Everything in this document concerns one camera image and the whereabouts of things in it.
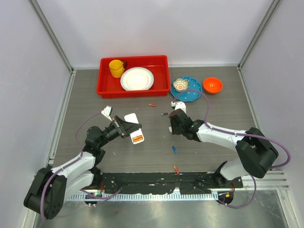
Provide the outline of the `orange battery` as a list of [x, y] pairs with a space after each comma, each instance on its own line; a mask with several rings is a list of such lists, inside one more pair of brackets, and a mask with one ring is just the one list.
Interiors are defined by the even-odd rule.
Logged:
[[142, 136], [142, 135], [140, 135], [140, 136], [134, 137], [134, 138], [132, 138], [132, 140], [133, 140], [134, 142], [137, 142], [137, 141], [143, 140], [143, 136]]

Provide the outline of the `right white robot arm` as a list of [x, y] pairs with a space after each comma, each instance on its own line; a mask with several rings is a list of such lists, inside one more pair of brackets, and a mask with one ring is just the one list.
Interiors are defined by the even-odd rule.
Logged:
[[173, 135], [183, 135], [188, 140], [213, 143], [235, 151], [238, 158], [223, 162], [214, 172], [214, 182], [224, 188], [237, 177], [252, 175], [263, 178], [278, 158], [278, 151], [257, 128], [234, 131], [211, 125], [203, 120], [191, 120], [182, 109], [169, 114]]

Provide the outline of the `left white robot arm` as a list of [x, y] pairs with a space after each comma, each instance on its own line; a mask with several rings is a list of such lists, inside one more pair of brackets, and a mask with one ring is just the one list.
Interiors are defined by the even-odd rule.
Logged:
[[24, 198], [24, 207], [38, 213], [43, 219], [53, 219], [64, 202], [77, 191], [89, 187], [97, 189], [101, 184], [101, 171], [97, 165], [102, 161], [103, 146], [121, 137], [137, 136], [142, 125], [135, 113], [124, 118], [115, 116], [108, 127], [90, 127], [86, 132], [85, 145], [70, 161], [55, 168], [41, 168]]

